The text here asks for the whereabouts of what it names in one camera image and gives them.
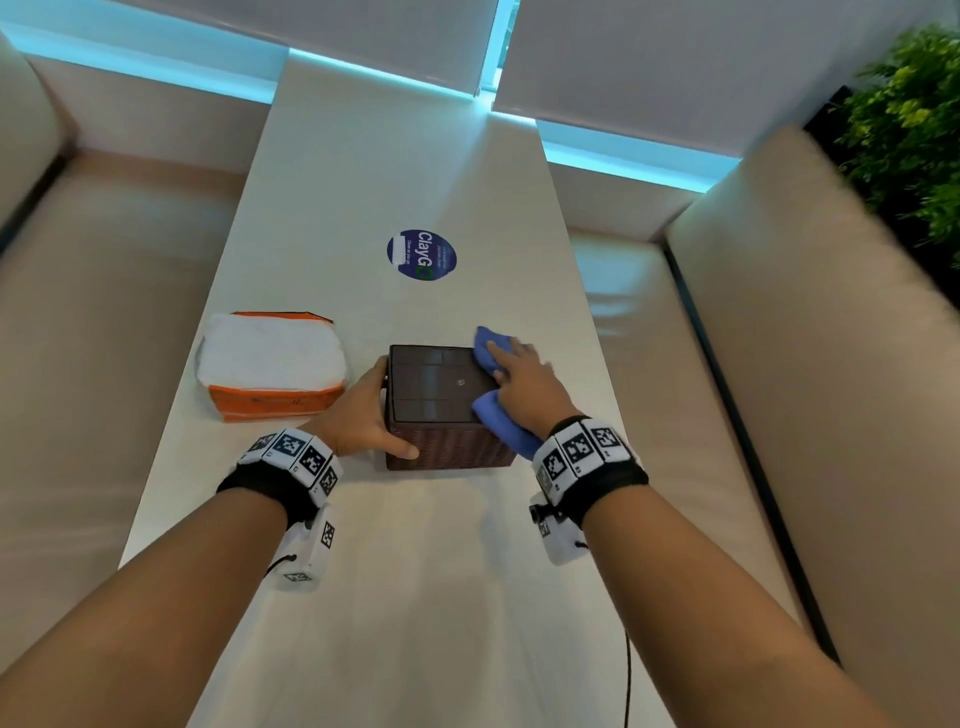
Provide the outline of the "beige sofa bench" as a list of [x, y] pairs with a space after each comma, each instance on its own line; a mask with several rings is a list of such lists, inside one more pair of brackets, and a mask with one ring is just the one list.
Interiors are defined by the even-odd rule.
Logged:
[[86, 147], [0, 31], [0, 674], [118, 568], [245, 183]]
[[960, 728], [960, 313], [798, 127], [648, 242], [568, 234], [654, 488], [897, 722]]

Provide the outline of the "round dark blue sticker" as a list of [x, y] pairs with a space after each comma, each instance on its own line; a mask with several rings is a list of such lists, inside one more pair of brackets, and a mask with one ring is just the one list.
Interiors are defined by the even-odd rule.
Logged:
[[445, 237], [422, 228], [408, 228], [390, 237], [386, 246], [390, 265], [419, 282], [436, 282], [452, 273], [457, 252]]

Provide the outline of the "green plant wall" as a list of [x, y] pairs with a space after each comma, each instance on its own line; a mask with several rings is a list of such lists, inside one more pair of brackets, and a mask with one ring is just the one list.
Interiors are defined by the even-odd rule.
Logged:
[[906, 31], [803, 129], [960, 310], [960, 28]]

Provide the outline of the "person's right hand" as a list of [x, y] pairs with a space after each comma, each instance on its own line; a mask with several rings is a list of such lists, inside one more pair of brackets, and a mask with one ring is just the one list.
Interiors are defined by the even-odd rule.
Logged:
[[498, 399], [519, 426], [546, 440], [558, 423], [584, 413], [573, 403], [570, 394], [558, 379], [551, 377], [496, 379]]

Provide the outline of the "orange pack of white tissues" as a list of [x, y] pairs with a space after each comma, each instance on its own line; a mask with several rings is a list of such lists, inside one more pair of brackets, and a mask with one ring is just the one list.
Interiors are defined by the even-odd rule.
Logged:
[[223, 422], [311, 417], [348, 387], [334, 322], [311, 312], [211, 315], [196, 354], [196, 378]]

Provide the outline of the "right wrist tracker band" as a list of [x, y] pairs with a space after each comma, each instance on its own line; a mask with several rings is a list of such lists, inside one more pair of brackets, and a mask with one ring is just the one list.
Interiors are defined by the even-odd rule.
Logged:
[[555, 567], [589, 553], [583, 521], [595, 504], [615, 491], [650, 483], [621, 434], [606, 421], [585, 415], [558, 422], [535, 451], [532, 468], [539, 490], [528, 510]]

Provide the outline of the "white roller blind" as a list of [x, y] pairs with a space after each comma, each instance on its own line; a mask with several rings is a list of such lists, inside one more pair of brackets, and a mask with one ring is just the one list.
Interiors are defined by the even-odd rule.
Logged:
[[500, 0], [109, 0], [474, 96]]
[[522, 0], [501, 113], [742, 156], [960, 0]]

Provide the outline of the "person's left hand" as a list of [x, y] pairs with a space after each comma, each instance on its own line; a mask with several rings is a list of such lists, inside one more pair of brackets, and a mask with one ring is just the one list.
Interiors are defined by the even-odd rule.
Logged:
[[373, 432], [389, 431], [380, 403], [387, 368], [388, 356], [382, 355], [330, 407], [298, 429], [318, 437], [338, 457], [379, 452], [373, 449]]

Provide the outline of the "blue cleaning cloth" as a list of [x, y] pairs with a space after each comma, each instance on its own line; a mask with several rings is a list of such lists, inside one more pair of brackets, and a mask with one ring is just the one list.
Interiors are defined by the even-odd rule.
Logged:
[[[474, 334], [473, 355], [481, 369], [495, 377], [504, 369], [490, 352], [488, 345], [491, 343], [503, 351], [511, 349], [510, 337], [479, 325]], [[528, 461], [533, 459], [543, 440], [511, 418], [499, 402], [498, 391], [480, 395], [474, 400], [472, 409], [479, 421], [510, 450]]]

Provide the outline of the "dark brown wicker box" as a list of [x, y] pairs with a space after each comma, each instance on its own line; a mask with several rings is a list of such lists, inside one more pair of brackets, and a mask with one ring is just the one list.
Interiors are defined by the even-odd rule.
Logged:
[[418, 456], [386, 455], [386, 470], [449, 471], [506, 468], [516, 454], [474, 413], [495, 379], [463, 346], [391, 345], [383, 388], [385, 424]]

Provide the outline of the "person's right forearm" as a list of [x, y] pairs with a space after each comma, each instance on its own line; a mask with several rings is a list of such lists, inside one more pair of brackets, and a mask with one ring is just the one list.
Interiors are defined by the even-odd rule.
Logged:
[[897, 728], [762, 586], [646, 486], [582, 530], [677, 728]]

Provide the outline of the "left wrist tracker band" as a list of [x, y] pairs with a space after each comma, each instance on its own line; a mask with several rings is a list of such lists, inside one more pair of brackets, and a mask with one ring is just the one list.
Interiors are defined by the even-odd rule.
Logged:
[[321, 438], [285, 427], [259, 437], [217, 487], [217, 493], [257, 493], [283, 508], [287, 528], [264, 577], [277, 590], [311, 593], [319, 587], [340, 534], [330, 494], [343, 474]]

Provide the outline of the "wrist tracker band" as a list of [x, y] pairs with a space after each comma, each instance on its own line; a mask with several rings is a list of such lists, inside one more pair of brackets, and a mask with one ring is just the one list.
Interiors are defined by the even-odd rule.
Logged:
[[558, 422], [535, 451], [532, 468], [539, 490], [528, 510], [555, 567], [589, 553], [583, 521], [595, 504], [615, 491], [650, 483], [621, 434], [606, 421], [585, 415]]
[[343, 474], [321, 438], [285, 427], [259, 437], [217, 487], [217, 493], [257, 493], [283, 508], [287, 528], [264, 577], [277, 590], [311, 593], [319, 587], [340, 534], [330, 494]]

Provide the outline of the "person's left forearm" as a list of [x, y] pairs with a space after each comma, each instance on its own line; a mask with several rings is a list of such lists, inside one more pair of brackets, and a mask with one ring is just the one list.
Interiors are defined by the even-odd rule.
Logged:
[[263, 494], [215, 494], [0, 675], [0, 728], [186, 728], [286, 528]]

